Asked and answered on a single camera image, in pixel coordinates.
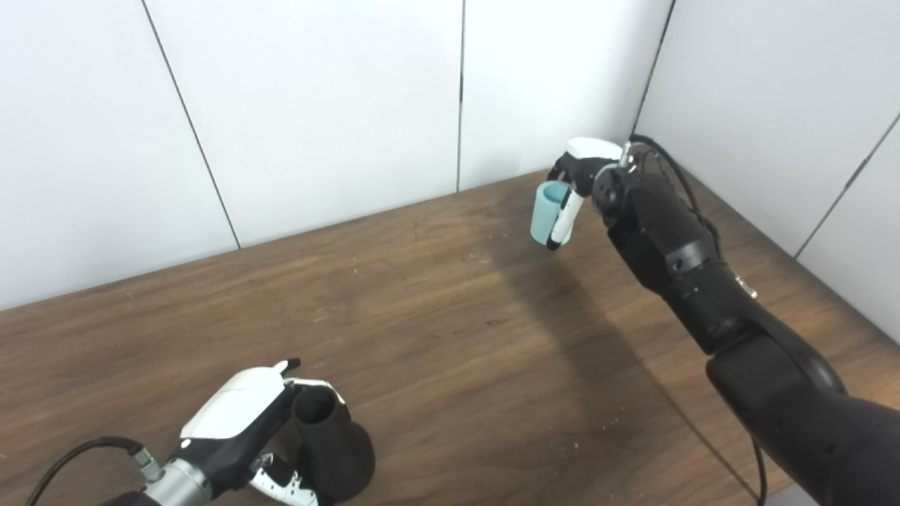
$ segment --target black object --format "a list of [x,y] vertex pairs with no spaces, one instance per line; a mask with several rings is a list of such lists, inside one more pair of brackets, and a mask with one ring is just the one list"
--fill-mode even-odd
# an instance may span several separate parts
[[713,386],[787,474],[823,505],[900,504],[900,412],[850,397],[831,365],[747,293],[715,228],[665,177],[610,168],[592,199],[619,255],[712,356]]
[[350,420],[335,392],[326,386],[304,387],[292,415],[303,438],[298,471],[316,494],[342,502],[362,492],[375,472],[372,440]]

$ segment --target light blue cup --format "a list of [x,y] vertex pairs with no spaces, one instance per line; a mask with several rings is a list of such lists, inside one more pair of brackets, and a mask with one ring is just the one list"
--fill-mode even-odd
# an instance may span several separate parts
[[[562,181],[546,181],[537,187],[535,196],[535,211],[531,215],[531,237],[537,242],[546,245],[553,229],[556,217],[560,213],[560,204],[563,203],[565,193],[569,191],[569,185]],[[572,231],[565,235],[562,243],[569,242]]]

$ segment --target white wall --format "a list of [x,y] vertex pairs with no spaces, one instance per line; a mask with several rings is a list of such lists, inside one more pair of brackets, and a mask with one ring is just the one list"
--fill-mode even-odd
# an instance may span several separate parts
[[896,127],[798,258],[900,342],[900,129]]
[[630,132],[668,0],[466,6],[148,0],[201,152],[140,0],[0,5],[0,309]]
[[900,111],[900,3],[677,2],[637,131],[796,254]]
[[149,0],[241,245],[456,188],[462,0]]
[[467,2],[460,188],[549,169],[573,137],[624,142],[670,4]]
[[236,247],[140,2],[0,2],[0,309]]

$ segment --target wood grain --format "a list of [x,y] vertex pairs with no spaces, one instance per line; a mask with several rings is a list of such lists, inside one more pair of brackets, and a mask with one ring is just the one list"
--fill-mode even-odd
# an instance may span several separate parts
[[[590,210],[528,235],[541,175],[0,312],[0,503],[82,440],[165,456],[240,369],[299,356],[372,434],[356,505],[753,503],[750,442],[706,359]],[[900,350],[707,192],[726,255],[855,393],[900,406]],[[293,442],[286,428],[274,447]],[[85,488],[83,483],[91,483]],[[776,474],[775,486],[787,483]],[[140,485],[97,451],[45,504]],[[252,490],[216,503],[273,504]]]

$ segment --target metal connector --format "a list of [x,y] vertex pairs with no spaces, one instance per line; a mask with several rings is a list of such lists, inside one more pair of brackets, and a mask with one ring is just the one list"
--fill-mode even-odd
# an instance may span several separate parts
[[148,483],[159,481],[163,477],[163,470],[159,467],[159,462],[150,454],[146,448],[131,456],[138,463],[140,473],[144,475]]
[[746,292],[754,301],[756,300],[756,297],[759,296],[759,294],[756,293],[756,290],[750,288],[750,285],[747,285],[747,282],[742,280],[740,276],[736,276],[734,281],[736,281],[737,284],[743,288],[744,292]]

